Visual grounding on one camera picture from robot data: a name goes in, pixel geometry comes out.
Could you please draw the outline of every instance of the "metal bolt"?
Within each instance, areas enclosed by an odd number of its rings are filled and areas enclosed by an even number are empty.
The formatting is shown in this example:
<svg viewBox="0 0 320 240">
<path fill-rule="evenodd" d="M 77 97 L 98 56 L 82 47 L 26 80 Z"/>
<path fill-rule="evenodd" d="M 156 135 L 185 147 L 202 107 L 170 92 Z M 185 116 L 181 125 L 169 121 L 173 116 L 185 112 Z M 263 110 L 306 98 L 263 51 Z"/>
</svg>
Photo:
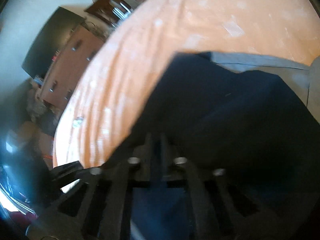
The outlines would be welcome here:
<svg viewBox="0 0 320 240">
<path fill-rule="evenodd" d="M 223 176 L 224 174 L 226 174 L 226 170 L 225 169 L 216 169 L 212 172 L 212 174 L 216 177 Z"/>
<path fill-rule="evenodd" d="M 185 158 L 185 157 L 178 157 L 178 158 L 175 158 L 175 159 L 173 160 L 173 162 L 174 162 L 176 165 L 178 165 L 178 164 L 185 164 L 187 161 L 188 161 L 188 159 Z"/>
<path fill-rule="evenodd" d="M 138 163 L 140 163 L 140 159 L 137 158 L 137 157 L 130 157 L 130 158 L 128 159 L 128 163 L 129 163 L 129 164 L 138 164 Z"/>
<path fill-rule="evenodd" d="M 91 169 L 90 169 L 90 173 L 91 173 L 92 175 L 99 175 L 99 174 L 101 174 L 101 169 L 98 168 L 98 167 L 91 168 Z"/>
</svg>

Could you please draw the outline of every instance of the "white wall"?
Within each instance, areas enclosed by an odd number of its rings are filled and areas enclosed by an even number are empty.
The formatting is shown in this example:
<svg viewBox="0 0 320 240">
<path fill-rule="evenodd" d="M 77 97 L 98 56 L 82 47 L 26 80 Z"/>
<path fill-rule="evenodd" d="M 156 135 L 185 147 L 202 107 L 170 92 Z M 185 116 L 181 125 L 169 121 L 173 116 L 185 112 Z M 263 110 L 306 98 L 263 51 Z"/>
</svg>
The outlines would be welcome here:
<svg viewBox="0 0 320 240">
<path fill-rule="evenodd" d="M 9 0 L 0 14 L 0 103 L 28 74 L 23 60 L 50 15 L 58 6 L 86 8 L 92 0 Z"/>
</svg>

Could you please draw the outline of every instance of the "black television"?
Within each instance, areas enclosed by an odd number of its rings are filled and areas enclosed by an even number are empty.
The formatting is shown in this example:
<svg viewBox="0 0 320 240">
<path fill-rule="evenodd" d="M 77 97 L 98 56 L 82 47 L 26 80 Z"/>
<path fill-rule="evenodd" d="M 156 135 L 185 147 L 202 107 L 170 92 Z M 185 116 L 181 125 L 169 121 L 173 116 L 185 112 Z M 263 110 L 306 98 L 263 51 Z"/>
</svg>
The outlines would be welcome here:
<svg viewBox="0 0 320 240">
<path fill-rule="evenodd" d="M 70 31 L 82 22 L 83 17 L 58 7 L 33 41 L 22 63 L 24 71 L 32 78 L 36 75 L 44 78 L 56 51 L 63 47 Z"/>
</svg>

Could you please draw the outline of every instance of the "dresser drawer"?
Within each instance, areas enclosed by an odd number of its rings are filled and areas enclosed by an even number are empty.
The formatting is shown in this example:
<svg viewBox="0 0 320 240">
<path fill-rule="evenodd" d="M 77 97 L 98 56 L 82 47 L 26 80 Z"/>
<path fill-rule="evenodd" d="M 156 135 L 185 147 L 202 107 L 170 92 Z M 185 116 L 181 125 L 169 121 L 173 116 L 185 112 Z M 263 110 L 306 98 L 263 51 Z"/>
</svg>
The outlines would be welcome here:
<svg viewBox="0 0 320 240">
<path fill-rule="evenodd" d="M 40 98 L 64 110 L 82 74 L 103 41 L 79 26 L 51 66 Z"/>
</svg>

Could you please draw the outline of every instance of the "drawer handle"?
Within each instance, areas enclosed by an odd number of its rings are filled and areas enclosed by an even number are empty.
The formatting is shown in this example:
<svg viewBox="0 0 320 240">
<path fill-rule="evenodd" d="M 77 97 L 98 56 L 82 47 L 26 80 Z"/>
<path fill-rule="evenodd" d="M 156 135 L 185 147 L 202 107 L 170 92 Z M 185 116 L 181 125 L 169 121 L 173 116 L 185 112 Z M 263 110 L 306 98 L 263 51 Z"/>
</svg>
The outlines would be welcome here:
<svg viewBox="0 0 320 240">
<path fill-rule="evenodd" d="M 71 98 L 71 95 L 72 95 L 72 90 L 69 89 L 68 92 L 67 92 L 67 95 L 65 96 L 65 100 L 69 100 Z"/>
<path fill-rule="evenodd" d="M 53 92 L 53 91 L 54 91 L 54 89 L 56 88 L 57 84 L 58 84 L 57 81 L 53 82 L 53 84 L 52 84 L 52 86 L 51 86 L 51 88 L 50 88 L 50 92 Z"/>
<path fill-rule="evenodd" d="M 95 51 L 93 51 L 91 54 L 90 54 L 90 56 L 89 57 L 87 57 L 87 61 L 91 61 L 92 60 L 92 58 L 95 56 L 97 54 L 97 51 L 95 50 Z"/>
<path fill-rule="evenodd" d="M 81 44 L 82 44 L 82 40 L 77 41 L 77 43 L 72 47 L 72 50 L 76 51 L 77 49 L 79 49 Z"/>
</svg>

